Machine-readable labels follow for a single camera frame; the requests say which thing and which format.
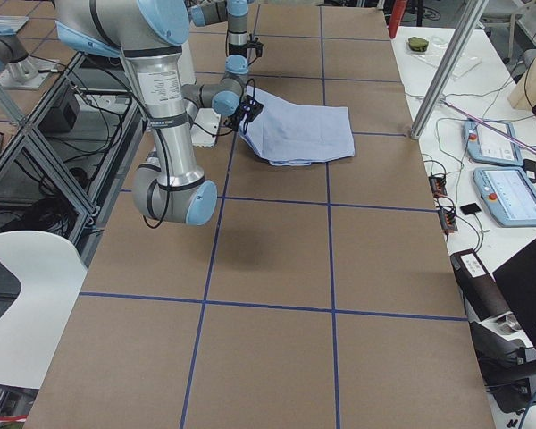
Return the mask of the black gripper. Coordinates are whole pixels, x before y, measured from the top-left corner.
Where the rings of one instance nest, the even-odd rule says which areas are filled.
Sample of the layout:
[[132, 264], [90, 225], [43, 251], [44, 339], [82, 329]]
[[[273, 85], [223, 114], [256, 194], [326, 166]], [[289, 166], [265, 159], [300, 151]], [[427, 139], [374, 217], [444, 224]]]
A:
[[256, 98], [246, 95], [236, 112], [228, 117], [223, 125], [234, 132], [238, 130], [247, 132], [248, 125], [256, 119], [263, 109], [264, 105]]
[[255, 58], [261, 58], [264, 53], [264, 44], [253, 34], [228, 33], [226, 36], [226, 56], [240, 55], [248, 58], [250, 51]]

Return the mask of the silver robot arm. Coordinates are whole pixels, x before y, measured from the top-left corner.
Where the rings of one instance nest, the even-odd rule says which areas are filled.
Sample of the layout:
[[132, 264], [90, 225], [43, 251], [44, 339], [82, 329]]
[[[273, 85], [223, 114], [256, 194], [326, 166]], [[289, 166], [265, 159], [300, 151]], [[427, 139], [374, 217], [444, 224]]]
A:
[[[59, 39], [81, 53], [121, 60], [152, 129], [155, 151], [135, 172], [133, 199], [146, 219], [203, 225], [214, 213], [217, 187], [197, 164], [191, 129], [211, 108], [231, 130], [247, 127], [263, 110], [248, 86], [247, 52], [263, 46], [247, 33], [246, 1], [57, 1]], [[179, 61], [189, 27], [228, 24], [225, 73], [217, 84], [185, 84]]]
[[258, 37], [248, 32], [248, 12], [252, 1], [204, 1], [188, 8], [188, 15], [195, 27], [206, 27], [222, 22], [227, 23], [225, 34], [225, 54], [240, 55], [248, 59], [253, 51], [256, 58], [264, 53], [264, 44]]

